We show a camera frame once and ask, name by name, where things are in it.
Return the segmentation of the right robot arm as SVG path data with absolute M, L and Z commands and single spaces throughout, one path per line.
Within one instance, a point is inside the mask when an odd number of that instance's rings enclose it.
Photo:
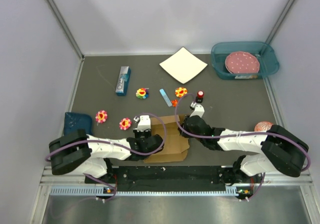
M 195 138 L 212 151 L 242 151 L 240 156 L 222 173 L 225 183 L 245 182 L 263 173 L 278 171 L 297 178 L 309 160 L 309 146 L 280 125 L 266 131 L 234 131 L 211 127 L 200 116 L 187 116 L 178 130 L 183 137 Z

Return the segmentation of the brown cardboard box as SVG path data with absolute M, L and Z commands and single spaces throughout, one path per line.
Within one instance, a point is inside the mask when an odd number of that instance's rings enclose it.
M 146 164 L 160 164 L 182 162 L 186 159 L 190 148 L 187 138 L 180 135 L 174 115 L 162 116 L 166 128 L 166 139 L 162 151 L 152 154 L 143 162 Z

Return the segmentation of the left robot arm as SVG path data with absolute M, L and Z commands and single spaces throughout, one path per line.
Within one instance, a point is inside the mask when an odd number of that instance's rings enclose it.
M 114 175 L 110 159 L 145 160 L 162 151 L 164 143 L 159 134 L 151 135 L 149 130 L 136 137 L 103 139 L 78 129 L 50 142 L 46 158 L 55 176 L 75 172 L 88 174 L 106 183 Z

